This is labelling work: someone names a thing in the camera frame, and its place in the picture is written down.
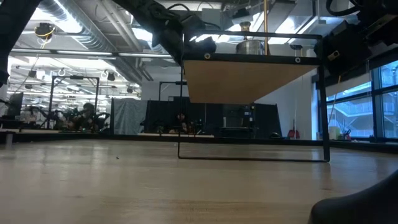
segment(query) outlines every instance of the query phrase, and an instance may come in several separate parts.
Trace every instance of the ductwork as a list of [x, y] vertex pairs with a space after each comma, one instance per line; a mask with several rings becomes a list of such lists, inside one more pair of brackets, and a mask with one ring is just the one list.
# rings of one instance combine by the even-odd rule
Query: ductwork
[[[71, 19], [79, 23], [83, 30], [81, 36], [73, 37], [76, 41], [84, 45], [88, 50], [98, 52], [114, 52], [116, 47], [104, 36], [93, 21], [81, 10], [73, 0], [43, 0], [39, 9], [44, 13], [52, 15], [58, 21]], [[116, 67], [118, 72], [129, 82], [141, 85], [142, 77], [136, 68], [130, 66], [125, 59], [105, 60]]]

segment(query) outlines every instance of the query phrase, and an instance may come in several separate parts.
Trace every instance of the white pillar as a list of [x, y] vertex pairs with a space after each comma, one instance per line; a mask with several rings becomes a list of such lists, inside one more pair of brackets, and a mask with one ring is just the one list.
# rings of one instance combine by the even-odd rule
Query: white pillar
[[[10, 75], [11, 75], [11, 66], [12, 66], [12, 60], [8, 60], [7, 72]], [[7, 91], [8, 91], [8, 85], [3, 84], [3, 86], [0, 88], [0, 99], [7, 100]], [[0, 116], [4, 115], [7, 109], [8, 108], [7, 106], [4, 105], [4, 103], [0, 103]]]

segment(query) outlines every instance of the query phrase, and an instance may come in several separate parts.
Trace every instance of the wooden board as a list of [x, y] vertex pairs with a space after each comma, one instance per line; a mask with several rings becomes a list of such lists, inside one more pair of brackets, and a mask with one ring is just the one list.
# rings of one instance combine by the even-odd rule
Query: wooden board
[[[313, 147], [184, 146], [190, 156], [317, 153]], [[178, 160], [174, 142], [2, 147], [1, 224], [303, 224], [319, 200], [358, 192], [398, 169], [397, 155], [339, 149], [331, 150], [329, 164], [312, 164]]]
[[192, 103], [246, 105], [317, 68], [315, 65], [184, 61]]

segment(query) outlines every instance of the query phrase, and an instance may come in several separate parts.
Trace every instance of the metal pot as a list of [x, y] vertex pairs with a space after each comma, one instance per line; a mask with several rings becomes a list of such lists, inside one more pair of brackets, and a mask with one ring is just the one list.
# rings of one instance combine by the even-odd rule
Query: metal pot
[[263, 40], [245, 40], [236, 46], [237, 54], [265, 55]]

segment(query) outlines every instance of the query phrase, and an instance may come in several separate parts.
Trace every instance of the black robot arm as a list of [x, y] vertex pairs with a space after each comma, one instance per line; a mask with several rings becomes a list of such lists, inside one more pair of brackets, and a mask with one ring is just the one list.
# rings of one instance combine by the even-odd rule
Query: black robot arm
[[[206, 23], [190, 11], [180, 16], [153, 0], [113, 1], [129, 11], [145, 30], [152, 33], [153, 46], [163, 46], [178, 64], [181, 62], [183, 33], [186, 30], [206, 29]], [[192, 37], [186, 34], [184, 38], [190, 40]], [[201, 42], [185, 44], [184, 50], [213, 53], [216, 44], [208, 37]]]

